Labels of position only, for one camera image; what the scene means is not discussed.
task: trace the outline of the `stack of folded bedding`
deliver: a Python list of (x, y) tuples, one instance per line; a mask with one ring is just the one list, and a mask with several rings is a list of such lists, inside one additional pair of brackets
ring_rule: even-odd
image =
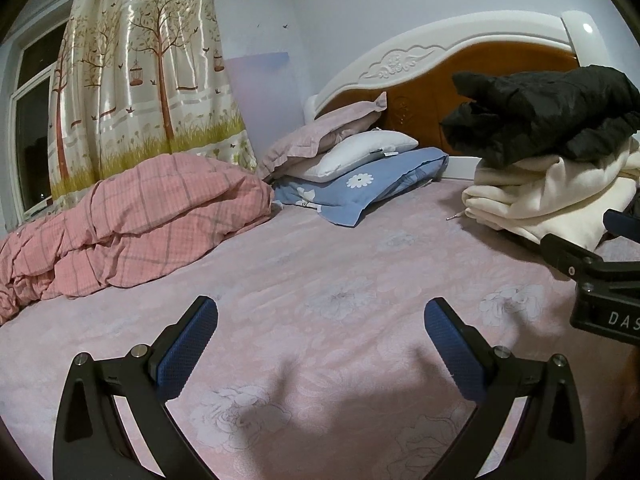
[(389, 130), (369, 130), (386, 109), (386, 93), (330, 112), (276, 142), (258, 164), (284, 204), (315, 209), (329, 222), (354, 226), (364, 209), (429, 182), (445, 169), (437, 148)]
[(480, 156), (463, 192), (467, 216), (540, 243), (555, 234), (590, 251), (607, 209), (622, 211), (640, 179), (640, 93), (601, 66), (453, 81), (460, 105), (442, 121), (450, 145)]

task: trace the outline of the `metal screw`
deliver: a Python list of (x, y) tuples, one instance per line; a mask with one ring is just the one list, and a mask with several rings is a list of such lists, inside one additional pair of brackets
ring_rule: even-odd
[(147, 345), (135, 345), (131, 349), (131, 355), (133, 355), (133, 357), (143, 357), (148, 350), (149, 347)]
[(509, 350), (506, 346), (495, 346), (494, 354), (497, 358), (507, 359), (511, 357), (511, 350)]
[(564, 357), (562, 354), (555, 354), (551, 358), (551, 360), (556, 366), (559, 366), (559, 367), (567, 366), (568, 364), (566, 357)]
[(85, 362), (87, 362), (87, 359), (89, 358), (89, 354), (87, 352), (80, 352), (76, 357), (74, 357), (74, 364), (76, 365), (83, 365)]

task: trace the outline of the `curtain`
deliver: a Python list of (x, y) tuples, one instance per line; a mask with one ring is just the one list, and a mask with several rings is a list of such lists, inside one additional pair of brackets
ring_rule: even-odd
[(49, 178), (62, 207), (160, 153), (256, 167), (213, 0), (74, 0), (49, 117)]

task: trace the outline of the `white pillow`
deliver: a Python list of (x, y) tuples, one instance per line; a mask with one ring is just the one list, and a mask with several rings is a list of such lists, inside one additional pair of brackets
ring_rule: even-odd
[(371, 130), (347, 137), (332, 149), (290, 166), (285, 171), (310, 182), (329, 182), (384, 156), (408, 152), (418, 141), (401, 132)]

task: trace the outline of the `bed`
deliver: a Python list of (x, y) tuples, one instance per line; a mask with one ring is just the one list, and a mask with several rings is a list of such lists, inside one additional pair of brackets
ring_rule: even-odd
[[(311, 97), (305, 117), (385, 89), (381, 127), (450, 152), (438, 120), (462, 101), (450, 82), (455, 70), (500, 75), (591, 63), (609, 58), (583, 12), (480, 12), (374, 48)], [(149, 344), (203, 294), (216, 300), (220, 323), (168, 408), (217, 476), (420, 480), (473, 409), (424, 331), (425, 303), (443, 296), (493, 345), (526, 358), (568, 357), (592, 478), (620, 423), (629, 347), (571, 329), (573, 284), (539, 257), (470, 219), (445, 220), (462, 209), (476, 163), (452, 156), (441, 182), (375, 205), (353, 229), (288, 206), (165, 278), (27, 307), (0, 328), (2, 420), (34, 468), (52, 478), (56, 411), (72, 358)], [(640, 255), (618, 240), (599, 251)], [(143, 465), (158, 470), (126, 403), (119, 406)], [(497, 464), (513, 424), (486, 468)], [(0, 431), (2, 442), (8, 452)]]

